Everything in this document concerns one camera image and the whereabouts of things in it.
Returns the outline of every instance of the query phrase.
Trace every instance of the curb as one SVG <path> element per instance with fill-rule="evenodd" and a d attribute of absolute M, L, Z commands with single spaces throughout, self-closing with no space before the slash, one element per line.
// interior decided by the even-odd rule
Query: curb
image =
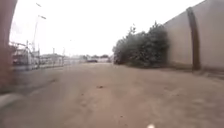
<path fill-rule="evenodd" d="M 18 94 L 0 95 L 0 109 L 20 99 L 22 96 Z"/>

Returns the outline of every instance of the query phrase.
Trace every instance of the shrub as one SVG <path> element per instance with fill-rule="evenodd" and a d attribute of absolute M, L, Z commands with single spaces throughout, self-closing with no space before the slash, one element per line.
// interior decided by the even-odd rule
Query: shrub
<path fill-rule="evenodd" d="M 167 33 L 163 25 L 155 23 L 149 32 L 135 34 L 131 27 L 128 35 L 118 40 L 114 51 L 115 64 L 138 67 L 159 67 L 166 64 Z"/>

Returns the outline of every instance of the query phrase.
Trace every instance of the lamp post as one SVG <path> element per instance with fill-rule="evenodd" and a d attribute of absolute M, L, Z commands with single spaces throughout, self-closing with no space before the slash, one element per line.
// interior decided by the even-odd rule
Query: lamp post
<path fill-rule="evenodd" d="M 37 33 L 37 27 L 38 27 L 38 22 L 39 22 L 39 18 L 46 20 L 47 18 L 41 15 L 37 16 L 37 20 L 36 20 L 36 25 L 35 25 L 35 31 L 34 31 L 34 37 L 33 37 L 33 51 L 35 52 L 35 40 L 36 40 L 36 33 Z M 38 44 L 38 68 L 40 67 L 40 47 Z"/>

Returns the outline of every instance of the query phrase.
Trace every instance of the tall wall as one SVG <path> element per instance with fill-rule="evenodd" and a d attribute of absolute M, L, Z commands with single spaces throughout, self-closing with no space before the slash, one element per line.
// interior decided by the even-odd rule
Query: tall wall
<path fill-rule="evenodd" d="M 205 0 L 193 7 L 200 38 L 202 69 L 224 70 L 224 0 Z M 170 40 L 169 61 L 192 65 L 191 29 L 186 11 L 165 23 Z"/>
<path fill-rule="evenodd" d="M 224 0 L 193 8 L 198 22 L 202 68 L 224 69 Z"/>
<path fill-rule="evenodd" d="M 191 67 L 192 44 L 191 33 L 186 12 L 165 23 L 168 33 L 170 48 L 168 53 L 169 63 Z"/>
<path fill-rule="evenodd" d="M 9 33 L 17 0 L 0 0 L 0 86 L 12 79 Z"/>

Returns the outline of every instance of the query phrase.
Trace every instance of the dirt path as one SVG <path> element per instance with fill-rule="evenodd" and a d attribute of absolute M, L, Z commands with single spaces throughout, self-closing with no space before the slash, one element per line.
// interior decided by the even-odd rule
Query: dirt path
<path fill-rule="evenodd" d="M 45 77 L 54 81 L 5 108 L 0 113 L 1 128 L 224 126 L 221 80 L 110 64 L 47 71 Z M 33 84 L 38 84 L 38 75 Z"/>

